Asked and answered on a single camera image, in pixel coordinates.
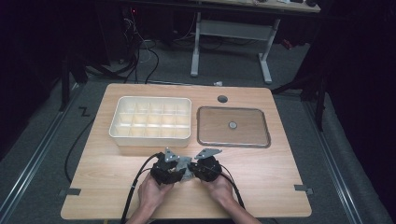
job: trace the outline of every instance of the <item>desk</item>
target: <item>desk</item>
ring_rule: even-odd
[[[318,6],[309,7],[305,2],[285,4],[277,2],[276,0],[268,0],[264,3],[255,2],[253,0],[200,0],[199,3],[201,4],[201,2],[230,4],[242,7],[264,7],[280,10],[294,10],[300,12],[320,12],[320,8]],[[191,76],[198,76],[200,35],[218,35],[224,37],[235,37],[265,41],[263,51],[262,53],[259,53],[259,62],[262,68],[262,75],[264,77],[265,83],[271,84],[272,78],[267,64],[267,57],[270,52],[270,48],[274,42],[279,23],[280,19],[276,19],[274,21],[274,24],[271,26],[252,25],[227,21],[201,20],[201,13],[198,12],[195,26],[195,45],[191,62]]]
[[[187,147],[173,147],[180,156],[194,157],[204,147],[196,140],[196,111],[201,105],[254,107],[266,117],[272,145],[268,148],[217,147],[220,164],[230,170],[246,209],[255,217],[308,217],[311,207],[290,150],[282,122],[271,92],[264,88],[128,85],[110,84],[99,107],[90,136],[81,155],[71,189],[79,195],[67,195],[62,209],[65,219],[119,219],[125,201],[143,162],[163,147],[118,147],[109,136],[117,102],[121,96],[187,97],[192,101],[191,139]],[[219,95],[229,101],[218,102]],[[141,175],[138,185],[145,175]],[[130,211],[136,209],[137,193]],[[220,218],[228,217],[203,189],[199,179],[176,183],[153,218]]]

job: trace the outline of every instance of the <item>wooden table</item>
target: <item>wooden table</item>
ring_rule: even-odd
[[[225,95],[228,102],[218,102]],[[216,147],[215,157],[228,168],[239,188],[246,209],[254,217],[308,217],[311,207],[290,150],[271,92],[264,88],[203,87],[110,84],[82,153],[62,217],[65,219],[119,219],[125,201],[143,162],[164,147],[119,147],[109,136],[117,102],[121,96],[187,97],[192,101],[191,140],[187,147],[173,147],[180,156],[195,157],[204,147],[196,139],[196,111],[202,105],[253,107],[262,110],[271,135],[268,148]],[[151,167],[157,159],[152,160]],[[138,185],[146,175],[139,178]],[[136,209],[137,191],[128,213]],[[214,203],[198,178],[176,183],[153,218],[220,218],[228,215]]]

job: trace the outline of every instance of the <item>electronic device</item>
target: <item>electronic device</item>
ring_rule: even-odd
[[[160,153],[150,174],[159,185],[174,184],[178,181],[189,180],[194,176],[206,182],[214,181],[222,170],[221,165],[213,156],[220,152],[220,149],[205,148],[195,157],[198,162],[191,162],[190,157],[177,156],[167,147],[165,154]]]
[[[239,204],[245,208],[242,201],[239,190],[233,182],[232,177],[228,177],[222,172],[222,165],[219,164],[214,157],[214,155],[220,153],[220,149],[215,148],[204,148],[198,155],[195,156],[197,162],[193,162],[191,157],[181,157],[173,153],[169,147],[165,148],[164,153],[156,153],[150,156],[142,165],[139,172],[134,179],[134,183],[131,186],[128,198],[125,204],[124,211],[122,213],[122,218],[120,220],[121,224],[125,223],[126,214],[128,213],[128,208],[136,189],[137,180],[145,170],[147,163],[153,158],[158,158],[150,169],[150,174],[154,177],[159,185],[161,184],[174,184],[179,181],[187,181],[194,177],[197,177],[203,181],[211,182],[216,180],[219,175],[226,178],[232,185],[235,195],[238,199]]]

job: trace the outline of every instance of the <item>gray floor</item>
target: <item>gray floor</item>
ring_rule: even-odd
[[[268,57],[273,84],[263,82],[261,69],[257,59],[262,43],[238,46],[222,44],[217,49],[216,44],[203,44],[201,50],[200,74],[190,77],[192,46],[189,42],[174,45],[172,48],[158,43],[153,50],[159,55],[160,63],[151,81],[187,83],[193,85],[213,85],[222,81],[224,86],[263,87],[274,89],[284,85],[294,78],[294,75],[305,56],[308,45],[294,49],[284,49],[274,45]],[[146,78],[156,63],[155,56],[146,50],[141,50],[138,66],[139,83]],[[131,76],[129,83],[134,83]],[[106,85],[117,82],[106,77],[90,76],[86,85],[73,90],[73,103],[65,113],[59,113],[61,105],[61,88],[56,86],[50,99],[44,103],[31,117],[26,130],[8,155],[0,163],[0,202],[1,214],[6,214],[4,223],[103,223],[103,220],[63,220],[60,212],[64,196],[62,189],[67,189],[69,183],[64,174],[64,162],[69,150],[73,147],[67,168],[69,174],[75,172],[79,156],[88,137],[89,130],[81,138],[78,135],[89,124],[101,102]],[[344,136],[336,114],[332,109],[329,97],[326,98],[326,110],[323,117],[324,132],[319,133],[312,123],[311,105],[301,102],[299,91],[287,91],[275,95],[278,108],[291,150],[296,160],[302,180],[313,190],[307,197],[312,206],[312,215],[304,218],[277,218],[285,223],[392,223],[382,203],[377,199],[370,181],[361,169],[359,162]],[[87,107],[82,116],[81,107]],[[51,138],[46,133],[59,120],[60,125],[54,128]],[[43,139],[50,139],[47,145],[42,145]],[[347,206],[340,199],[333,170],[328,165],[328,154],[323,148],[329,147],[331,156],[336,161],[337,169],[347,186],[350,198],[356,206],[358,220],[352,220],[346,210]],[[37,156],[37,149],[44,148]],[[42,161],[30,161],[31,158],[43,158]],[[19,177],[32,176],[21,184]],[[20,197],[11,197],[16,183],[20,183]],[[214,220],[162,220],[158,223],[218,223]],[[262,223],[275,223],[272,219],[263,218]]]

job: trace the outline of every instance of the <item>hand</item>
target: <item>hand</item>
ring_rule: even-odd
[[[219,175],[212,182],[201,180],[201,183],[209,190],[210,197],[230,215],[236,224],[261,224],[233,198],[233,185],[224,176]]]
[[[201,183],[209,190],[210,197],[219,204],[226,204],[233,198],[233,186],[222,175],[212,182],[201,180]]]
[[[166,193],[168,193],[173,186],[174,184],[158,185],[154,177],[148,173],[138,190],[139,207],[134,211],[127,223],[146,223],[154,211],[163,203]]]

